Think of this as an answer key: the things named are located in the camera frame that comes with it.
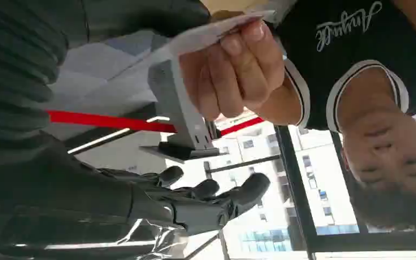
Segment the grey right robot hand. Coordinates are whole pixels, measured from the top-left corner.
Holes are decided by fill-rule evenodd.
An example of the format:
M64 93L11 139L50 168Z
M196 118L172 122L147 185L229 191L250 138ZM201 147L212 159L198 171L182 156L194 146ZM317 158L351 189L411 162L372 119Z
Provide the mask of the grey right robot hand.
M0 259L181 258L189 236L257 204L264 174L222 194L214 180L170 190L179 167L122 179L44 131L41 105L69 49L142 29L172 37L209 19L200 1L0 1Z

